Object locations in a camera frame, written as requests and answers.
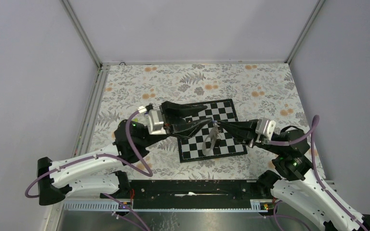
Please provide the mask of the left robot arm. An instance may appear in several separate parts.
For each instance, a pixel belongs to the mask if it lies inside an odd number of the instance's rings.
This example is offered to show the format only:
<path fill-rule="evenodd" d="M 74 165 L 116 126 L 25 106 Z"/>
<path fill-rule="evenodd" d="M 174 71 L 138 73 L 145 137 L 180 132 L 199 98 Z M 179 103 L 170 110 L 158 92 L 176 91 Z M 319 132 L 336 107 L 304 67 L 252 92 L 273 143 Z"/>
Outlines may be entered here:
<path fill-rule="evenodd" d="M 93 174 L 111 167 L 128 166 L 147 177 L 153 172 L 145 161 L 148 147 L 168 137 L 190 139 L 211 118 L 187 122 L 207 109 L 205 105 L 163 102 L 158 108 L 140 106 L 115 130 L 113 143 L 87 154 L 61 161 L 48 157 L 38 160 L 37 198 L 41 206 L 53 205 L 72 195 L 115 194 L 119 198 L 130 193 L 127 175 L 117 171 L 110 176 L 94 177 Z"/>

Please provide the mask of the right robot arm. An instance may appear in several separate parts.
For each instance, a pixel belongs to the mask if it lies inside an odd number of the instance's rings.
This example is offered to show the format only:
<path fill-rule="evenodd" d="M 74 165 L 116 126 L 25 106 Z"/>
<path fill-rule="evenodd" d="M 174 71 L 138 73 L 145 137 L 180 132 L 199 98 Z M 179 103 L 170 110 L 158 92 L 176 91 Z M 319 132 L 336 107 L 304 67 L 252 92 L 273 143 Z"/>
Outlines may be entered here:
<path fill-rule="evenodd" d="M 331 188 L 318 173 L 315 161 L 314 132 L 319 123 L 315 115 L 308 132 L 287 126 L 279 134 L 269 119 L 243 122 L 218 120 L 217 124 L 246 147 L 258 147 L 276 154 L 275 171 L 258 178 L 257 192 L 285 202 L 313 222 L 321 231 L 370 231 L 370 215 L 356 211 Z"/>

